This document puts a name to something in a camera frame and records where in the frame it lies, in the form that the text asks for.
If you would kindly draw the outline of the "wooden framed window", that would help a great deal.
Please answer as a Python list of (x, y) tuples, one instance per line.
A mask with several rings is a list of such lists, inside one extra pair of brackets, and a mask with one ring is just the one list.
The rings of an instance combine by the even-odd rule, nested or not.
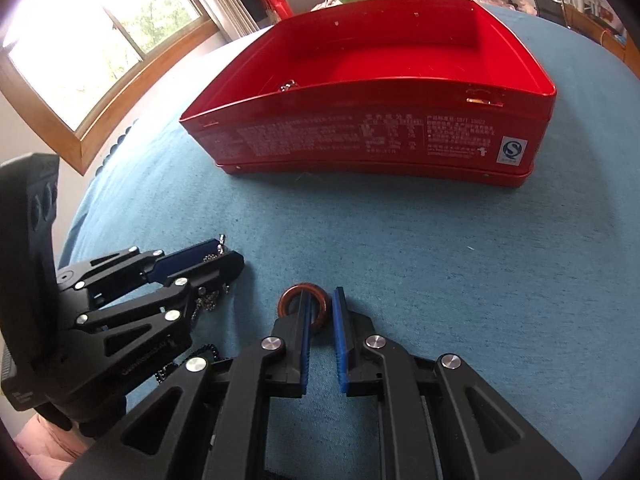
[(85, 174), (142, 96), (218, 32), (198, 0), (1, 0), (1, 93)]

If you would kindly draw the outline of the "red tin box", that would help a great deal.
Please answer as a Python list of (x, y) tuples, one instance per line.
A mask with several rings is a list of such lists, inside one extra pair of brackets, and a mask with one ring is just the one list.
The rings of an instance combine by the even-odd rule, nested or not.
[(180, 122), (229, 174), (349, 171), (516, 188), (556, 89), (473, 0), (366, 0), (275, 24)]

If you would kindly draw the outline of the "wooden desk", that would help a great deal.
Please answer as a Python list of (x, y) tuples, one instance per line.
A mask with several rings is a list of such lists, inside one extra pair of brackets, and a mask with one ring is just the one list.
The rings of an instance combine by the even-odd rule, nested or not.
[(622, 43), (620, 35), (614, 34), (614, 29), (608, 27), (604, 21), (598, 21), (594, 16), (579, 12), (574, 6), (564, 4), (564, 14), (567, 26), (582, 34), (602, 48), (619, 58), (636, 75), (640, 76), (639, 49), (631, 37)]

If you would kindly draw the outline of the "black desk chair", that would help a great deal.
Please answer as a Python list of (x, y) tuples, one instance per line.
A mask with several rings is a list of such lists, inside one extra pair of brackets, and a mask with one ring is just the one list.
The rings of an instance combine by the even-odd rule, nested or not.
[(564, 0), (534, 0), (537, 15), (544, 20), (567, 28)]

